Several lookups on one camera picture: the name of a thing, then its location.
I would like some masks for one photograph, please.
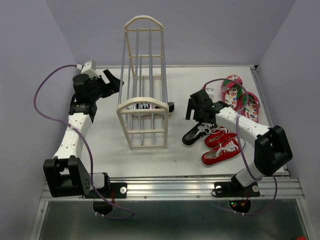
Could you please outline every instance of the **white wall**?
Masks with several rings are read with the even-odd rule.
[[[163,23],[167,64],[257,65],[294,4],[294,0],[46,2],[76,60],[94,59],[100,66],[121,65],[124,25],[136,15]]]
[[[0,7],[0,238],[29,239],[63,127],[40,117],[33,96],[55,68],[75,58],[44,0],[2,1]],[[46,113],[66,118],[75,70],[52,77],[39,95]]]
[[[320,1],[297,0],[258,73],[274,122],[289,138],[289,170],[300,179],[320,238]]]

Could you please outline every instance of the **shoe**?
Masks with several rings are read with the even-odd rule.
[[[204,145],[208,148],[216,148],[219,144],[224,143],[225,141],[235,138],[236,133],[231,132],[230,129],[227,129],[223,126],[217,128],[211,135],[207,136],[204,140]]]
[[[245,147],[246,141],[244,144],[241,141],[242,149]],[[219,146],[212,149],[211,151],[206,152],[202,155],[201,161],[206,166],[211,166],[213,164],[220,163],[222,161],[234,158],[240,153],[240,147],[236,138],[225,141],[223,144],[220,143]]]
[[[260,103],[256,95],[252,92],[248,91],[249,101],[245,109],[241,111],[241,115],[245,116],[246,118],[258,123],[259,122],[259,108]],[[238,107],[241,109],[246,104],[246,94],[242,94],[238,100]]]
[[[186,147],[193,146],[200,138],[213,133],[217,125],[199,122],[182,137],[182,143]]]
[[[238,84],[243,84],[242,79],[238,75],[230,75],[227,79],[234,80]],[[224,80],[221,85],[222,101],[229,104],[234,110],[238,108],[238,99],[242,94],[242,87],[233,81]]]
[[[173,101],[168,102],[169,105],[169,115],[171,115],[175,111],[175,103]],[[137,103],[136,109],[149,109],[150,104],[149,103]],[[141,116],[148,116],[151,115],[151,113],[141,113]]]

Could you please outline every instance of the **black base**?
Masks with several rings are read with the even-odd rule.
[[[214,190],[212,191],[212,195],[216,198],[242,198],[244,194],[249,192],[250,198],[260,197],[260,192],[253,191],[253,186],[258,187],[257,182],[253,182],[247,187],[243,187],[242,189],[235,190],[231,187],[232,182],[230,181],[221,181],[214,183]]]
[[[125,182],[110,182],[108,174],[104,174],[104,187],[97,189],[98,192],[106,199],[112,198],[112,192],[114,191],[115,199],[126,199],[127,192],[121,193],[120,189],[124,187],[127,189],[128,184]],[[94,190],[91,190],[86,196],[86,199],[99,199],[100,197]]]

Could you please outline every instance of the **pink flip flop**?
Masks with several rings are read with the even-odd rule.
[[[238,75],[230,75],[227,79],[234,80],[242,85],[242,79]],[[221,86],[222,101],[229,104],[234,110],[238,108],[238,99],[242,94],[242,88],[232,81],[224,80]]]
[[[245,106],[245,109],[243,109],[241,111],[241,114],[243,116],[245,116],[246,118],[258,123],[259,122],[258,116],[259,116],[260,102],[259,102],[257,96],[254,95],[252,92],[248,91],[248,95],[249,95],[249,102],[248,102],[247,106]],[[247,100],[246,94],[242,94],[238,100],[238,107],[242,108],[245,105],[246,100]]]

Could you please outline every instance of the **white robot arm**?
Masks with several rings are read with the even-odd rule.
[[[193,119],[197,122],[216,124],[233,132],[237,130],[238,117],[239,135],[254,147],[254,161],[249,164],[248,168],[245,167],[235,174],[230,182],[215,183],[221,187],[215,192],[218,198],[241,197],[247,192],[254,197],[257,193],[252,192],[251,194],[251,190],[254,185],[257,185],[256,181],[260,181],[264,176],[272,176],[293,158],[282,127],[261,125],[239,115],[222,101],[213,103],[204,89],[190,96],[185,119],[190,119],[192,110],[194,110]]]
[[[103,73],[110,82],[105,83],[102,76],[97,74],[93,61],[83,66],[78,64],[76,68],[81,73],[73,78],[75,94],[70,103],[68,123],[85,137],[94,122],[96,101],[118,93],[120,80],[106,69]],[[83,145],[79,135],[67,127],[53,158],[44,161],[43,171],[53,197],[85,196],[90,192],[90,176],[81,162]],[[68,174],[61,174],[65,169],[68,169]]]

